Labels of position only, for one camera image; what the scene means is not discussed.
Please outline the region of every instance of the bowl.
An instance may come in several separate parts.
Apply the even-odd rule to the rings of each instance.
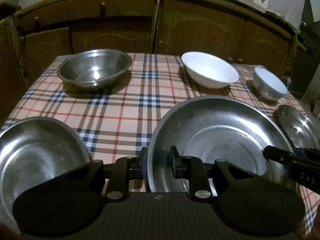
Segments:
[[[262,66],[254,68],[252,81],[258,93],[268,100],[278,100],[288,93],[282,81]]]
[[[57,75],[80,90],[98,90],[113,85],[131,63],[131,57],[122,51],[96,49],[71,57],[59,67]]]
[[[253,106],[224,96],[188,99],[164,115],[148,148],[147,172],[151,192],[188,192],[185,179],[174,179],[167,159],[172,145],[181,156],[195,156],[205,163],[226,159],[245,170],[297,190],[286,178],[283,165],[267,161],[262,150],[272,145],[292,152],[280,128]],[[212,182],[213,195],[217,195]]]
[[[12,215],[24,191],[90,161],[78,135],[51,117],[30,117],[0,134],[0,223],[19,229]]]
[[[238,81],[238,71],[221,58],[191,51],[182,55],[189,76],[204,87],[218,89]]]

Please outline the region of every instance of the metal bowl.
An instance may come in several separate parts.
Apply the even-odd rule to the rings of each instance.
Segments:
[[[30,117],[0,135],[0,223],[15,232],[14,200],[24,191],[90,161],[78,135],[50,117]]]
[[[131,57],[122,51],[96,49],[71,57],[59,67],[57,75],[80,90],[97,90],[111,86],[131,63]]]
[[[282,81],[262,66],[254,68],[252,81],[258,93],[268,100],[279,100],[288,93]]]
[[[292,106],[281,105],[277,110],[284,133],[294,147],[320,149],[319,124],[304,116]]]
[[[181,155],[206,163],[226,159],[258,175],[264,175],[292,190],[297,184],[285,177],[284,166],[266,161],[267,145],[291,151],[277,125],[254,107],[229,97],[202,96],[171,109],[152,134],[148,149],[148,183],[151,192],[188,191],[188,181],[174,179],[167,155],[175,145]],[[212,179],[210,185],[216,195]]]

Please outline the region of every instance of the tablecloth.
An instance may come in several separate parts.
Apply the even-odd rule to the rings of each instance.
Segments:
[[[253,67],[234,64],[240,78],[218,90],[199,86],[187,75],[180,57],[129,53],[130,71],[111,88],[98,93],[81,93],[57,77],[58,66],[70,56],[60,56],[42,73],[22,97],[2,130],[18,120],[32,116],[53,117],[69,125],[82,139],[93,159],[113,163],[117,158],[136,155],[148,146],[160,119],[175,105],[202,95],[225,95],[242,100],[275,119],[281,104],[302,107],[288,93],[278,102],[264,101],[255,95]],[[134,182],[134,191],[145,191],[145,183]],[[320,196],[300,187],[306,217],[298,233],[310,233]]]

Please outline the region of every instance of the drawer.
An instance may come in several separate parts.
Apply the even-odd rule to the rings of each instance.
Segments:
[[[66,2],[58,2],[36,9],[19,19],[19,24],[27,33],[46,25],[67,20]]]
[[[99,0],[68,0],[67,20],[74,21],[100,16]]]
[[[152,17],[156,2],[157,0],[100,0],[100,6],[105,16]]]

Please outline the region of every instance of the brown wood panel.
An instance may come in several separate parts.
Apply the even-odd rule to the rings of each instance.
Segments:
[[[156,53],[187,51],[234,58],[245,20],[214,8],[181,0],[163,0],[158,15]]]
[[[247,21],[236,59],[244,64],[263,65],[276,75],[287,68],[290,40],[265,26]]]
[[[99,0],[68,0],[67,20],[73,21],[83,18],[96,18],[100,16]]]
[[[30,34],[25,39],[23,62],[29,86],[57,56],[72,54],[68,27]]]
[[[13,110],[25,92],[13,65],[6,25],[0,26],[0,79],[0,118],[2,118]]]
[[[150,16],[154,15],[157,0],[100,0],[106,16]]]
[[[19,18],[19,24],[26,33],[34,32],[46,25],[67,20],[66,2],[58,2],[41,7]]]
[[[91,49],[119,49],[124,52],[150,51],[152,18],[107,17],[79,20],[71,24],[74,53]]]

